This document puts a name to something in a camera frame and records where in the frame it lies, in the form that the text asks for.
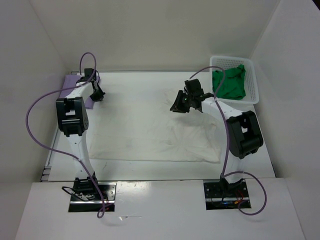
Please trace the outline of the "purple t shirt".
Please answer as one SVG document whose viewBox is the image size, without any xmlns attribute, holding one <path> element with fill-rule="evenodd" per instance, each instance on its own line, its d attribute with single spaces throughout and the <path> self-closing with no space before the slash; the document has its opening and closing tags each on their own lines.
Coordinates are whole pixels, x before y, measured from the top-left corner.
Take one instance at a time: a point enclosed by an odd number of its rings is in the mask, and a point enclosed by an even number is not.
<svg viewBox="0 0 320 240">
<path fill-rule="evenodd" d="M 66 75 L 62 87 L 63 91 L 60 93 L 59 98 L 66 98 L 73 90 L 75 90 L 76 94 L 72 93 L 71 97 L 83 97 L 85 108 L 91 110 L 94 107 L 94 101 L 90 97 L 94 93 L 94 87 L 91 83 L 89 83 L 87 87 L 68 89 L 75 87 L 80 78 L 80 75 Z"/>
</svg>

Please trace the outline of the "cream t shirt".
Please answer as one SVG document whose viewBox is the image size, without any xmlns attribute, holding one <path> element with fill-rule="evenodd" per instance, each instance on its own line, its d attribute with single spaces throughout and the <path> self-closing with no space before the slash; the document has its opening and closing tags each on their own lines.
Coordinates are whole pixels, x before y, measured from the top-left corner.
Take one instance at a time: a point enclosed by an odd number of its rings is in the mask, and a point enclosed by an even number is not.
<svg viewBox="0 0 320 240">
<path fill-rule="evenodd" d="M 191 109 L 170 111 L 176 92 L 113 95 L 102 102 L 88 149 L 99 160 L 220 162 L 216 120 Z"/>
</svg>

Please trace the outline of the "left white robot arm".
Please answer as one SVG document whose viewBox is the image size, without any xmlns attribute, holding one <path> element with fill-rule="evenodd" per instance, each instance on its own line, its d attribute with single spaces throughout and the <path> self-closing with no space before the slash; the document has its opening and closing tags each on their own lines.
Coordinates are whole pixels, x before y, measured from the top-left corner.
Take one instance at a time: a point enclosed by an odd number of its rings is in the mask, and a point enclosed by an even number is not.
<svg viewBox="0 0 320 240">
<path fill-rule="evenodd" d="M 66 192 L 80 201 L 100 198 L 100 187 L 97 185 L 87 146 L 87 102 L 93 104 L 102 101 L 105 95 L 99 86 L 99 79 L 99 74 L 93 68 L 86 68 L 84 76 L 67 75 L 63 91 L 55 102 L 58 128 L 68 140 L 71 156 L 76 160 L 74 184 Z"/>
</svg>

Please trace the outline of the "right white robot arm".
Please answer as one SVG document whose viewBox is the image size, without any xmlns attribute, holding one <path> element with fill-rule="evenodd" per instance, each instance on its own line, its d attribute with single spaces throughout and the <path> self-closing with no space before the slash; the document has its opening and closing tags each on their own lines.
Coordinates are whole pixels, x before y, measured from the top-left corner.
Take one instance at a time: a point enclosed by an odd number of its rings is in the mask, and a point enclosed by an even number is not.
<svg viewBox="0 0 320 240">
<path fill-rule="evenodd" d="M 227 179 L 228 176 L 239 174 L 239 170 L 227 173 L 229 154 L 238 160 L 255 154 L 264 144 L 256 114 L 235 109 L 215 97 L 213 93 L 205 93 L 198 79 L 186 80 L 183 90 L 179 90 L 170 108 L 174 113 L 188 113 L 193 108 L 212 117 L 221 117 L 226 131 L 226 153 L 219 177 L 219 191 L 225 197 L 232 196 L 243 181 Z"/>
</svg>

